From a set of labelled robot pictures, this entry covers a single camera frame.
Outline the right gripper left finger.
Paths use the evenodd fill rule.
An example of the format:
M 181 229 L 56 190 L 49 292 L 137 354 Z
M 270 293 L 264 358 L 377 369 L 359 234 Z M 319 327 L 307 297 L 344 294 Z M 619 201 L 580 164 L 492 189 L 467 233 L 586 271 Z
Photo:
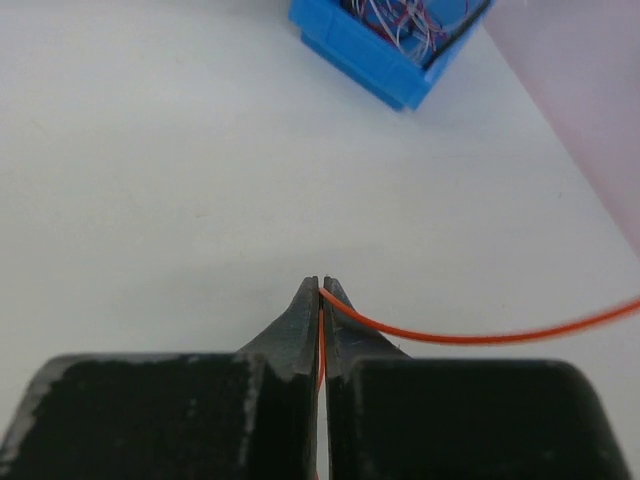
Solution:
M 319 283 L 234 352 L 69 354 L 32 377 L 5 479 L 312 479 Z

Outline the blue plastic bin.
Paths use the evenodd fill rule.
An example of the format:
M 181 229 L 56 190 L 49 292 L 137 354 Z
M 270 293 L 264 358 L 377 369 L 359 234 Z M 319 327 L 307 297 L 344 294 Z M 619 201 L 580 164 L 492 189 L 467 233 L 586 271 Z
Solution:
M 492 1 L 295 0 L 301 40 L 394 110 L 417 109 Z

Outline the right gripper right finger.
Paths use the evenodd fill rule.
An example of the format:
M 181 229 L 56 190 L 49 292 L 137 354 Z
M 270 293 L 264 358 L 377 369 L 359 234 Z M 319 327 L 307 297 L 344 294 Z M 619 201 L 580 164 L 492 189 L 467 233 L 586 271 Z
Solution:
M 333 479 L 627 479 L 600 399 L 573 365 L 418 359 L 324 306 Z

